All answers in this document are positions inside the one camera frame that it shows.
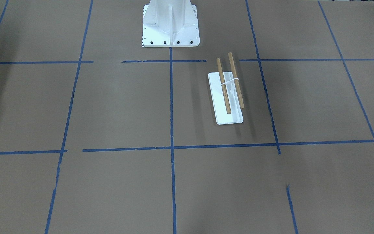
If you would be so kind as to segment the white towel rack base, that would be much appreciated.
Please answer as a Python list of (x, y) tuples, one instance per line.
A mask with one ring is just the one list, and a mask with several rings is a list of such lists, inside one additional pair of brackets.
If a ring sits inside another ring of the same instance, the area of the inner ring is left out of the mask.
[(231, 71), (226, 71), (223, 75), (225, 82), (221, 83), (218, 72), (208, 74), (216, 123), (218, 125), (241, 124), (243, 114), (236, 87), (238, 78), (235, 78)]

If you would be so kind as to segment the wooden rack rod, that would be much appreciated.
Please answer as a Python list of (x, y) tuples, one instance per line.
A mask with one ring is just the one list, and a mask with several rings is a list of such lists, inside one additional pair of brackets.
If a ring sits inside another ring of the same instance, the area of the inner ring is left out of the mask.
[(242, 95), (242, 91), (241, 91), (241, 87), (240, 87), (240, 83), (239, 83), (239, 79), (238, 79), (237, 69), (236, 69), (235, 62), (234, 62), (233, 53), (229, 52), (228, 57), (229, 57), (229, 61), (230, 61), (231, 72), (233, 74), (233, 81), (234, 81), (234, 84), (235, 84), (240, 109), (244, 109), (245, 108), (244, 100), (243, 100), (243, 95)]
[(224, 71), (223, 71), (223, 68), (222, 68), (221, 59), (217, 58), (216, 63), (217, 63), (219, 78), (220, 78), (220, 82), (221, 82), (221, 88), (222, 88), (225, 108), (226, 108), (227, 114), (231, 114), (231, 107), (230, 107), (230, 102), (229, 102), (229, 98), (228, 98), (227, 86), (225, 84)]

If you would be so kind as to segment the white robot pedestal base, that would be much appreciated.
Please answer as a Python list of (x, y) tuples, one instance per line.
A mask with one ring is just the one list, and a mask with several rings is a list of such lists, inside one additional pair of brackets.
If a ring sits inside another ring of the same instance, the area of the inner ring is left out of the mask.
[(200, 45), (196, 5), (190, 0), (151, 0), (143, 8), (143, 47)]

